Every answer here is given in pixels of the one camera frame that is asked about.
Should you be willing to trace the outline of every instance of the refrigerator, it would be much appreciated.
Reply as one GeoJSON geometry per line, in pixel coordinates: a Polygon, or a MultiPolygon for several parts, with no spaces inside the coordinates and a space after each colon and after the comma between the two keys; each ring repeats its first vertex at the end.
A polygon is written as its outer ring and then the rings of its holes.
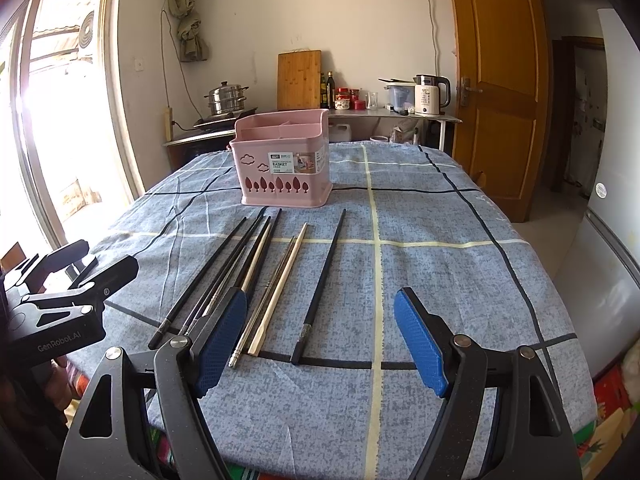
{"type": "Polygon", "coordinates": [[[592,377],[640,337],[640,52],[614,9],[599,9],[607,125],[588,209],[554,284],[592,377]]]}

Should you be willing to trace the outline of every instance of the pot lid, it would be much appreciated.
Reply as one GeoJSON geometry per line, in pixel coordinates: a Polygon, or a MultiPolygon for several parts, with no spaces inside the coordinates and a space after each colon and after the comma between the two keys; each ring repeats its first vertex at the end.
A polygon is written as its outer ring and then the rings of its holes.
{"type": "Polygon", "coordinates": [[[217,88],[214,88],[211,92],[209,92],[210,94],[218,94],[220,92],[224,92],[224,91],[231,91],[231,90],[239,90],[242,87],[240,85],[230,85],[227,81],[223,81],[222,83],[220,83],[220,86],[217,88]]]}

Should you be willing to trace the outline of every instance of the pink plastic basket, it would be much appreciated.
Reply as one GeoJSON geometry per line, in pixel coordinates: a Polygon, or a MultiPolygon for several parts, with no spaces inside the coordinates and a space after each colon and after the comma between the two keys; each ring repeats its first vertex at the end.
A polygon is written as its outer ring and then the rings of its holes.
{"type": "Polygon", "coordinates": [[[320,207],[331,193],[327,110],[256,114],[236,121],[230,143],[242,203],[320,207]]]}

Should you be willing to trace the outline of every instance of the basket label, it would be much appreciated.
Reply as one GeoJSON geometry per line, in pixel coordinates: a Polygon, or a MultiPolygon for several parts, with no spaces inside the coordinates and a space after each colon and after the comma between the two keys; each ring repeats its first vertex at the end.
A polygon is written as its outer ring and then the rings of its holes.
{"type": "Polygon", "coordinates": [[[269,153],[271,173],[293,173],[293,153],[269,153]]]}
{"type": "Polygon", "coordinates": [[[325,164],[326,150],[324,146],[319,152],[314,153],[269,153],[269,169],[272,174],[316,174],[322,171],[325,164]]]}

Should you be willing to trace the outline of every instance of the electric kettle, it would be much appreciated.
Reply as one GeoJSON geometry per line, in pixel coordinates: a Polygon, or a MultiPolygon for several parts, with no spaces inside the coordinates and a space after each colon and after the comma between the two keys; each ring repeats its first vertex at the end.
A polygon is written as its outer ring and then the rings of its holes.
{"type": "Polygon", "coordinates": [[[415,82],[415,113],[417,115],[440,115],[441,108],[451,102],[451,83],[446,77],[417,75],[415,82]],[[440,99],[440,86],[446,86],[444,102],[440,99]]]}

